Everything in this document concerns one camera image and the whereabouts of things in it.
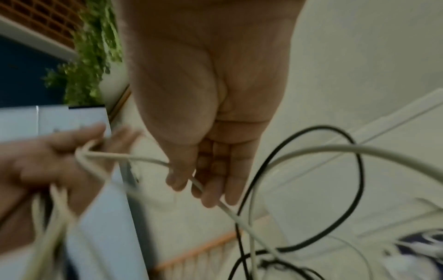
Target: hand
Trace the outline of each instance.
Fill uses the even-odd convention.
[[[206,207],[241,197],[286,87],[304,0],[114,0],[132,92],[173,165]]]
[[[78,165],[73,152],[90,140],[101,139],[105,128],[104,124],[97,124],[31,140],[0,143],[0,219],[14,210],[0,225],[0,253],[32,242],[32,194],[51,183],[68,190],[68,204],[76,214],[84,212],[103,183]],[[100,150],[126,153],[139,135],[121,128],[103,142]],[[108,172],[114,167],[113,161],[96,163]]]

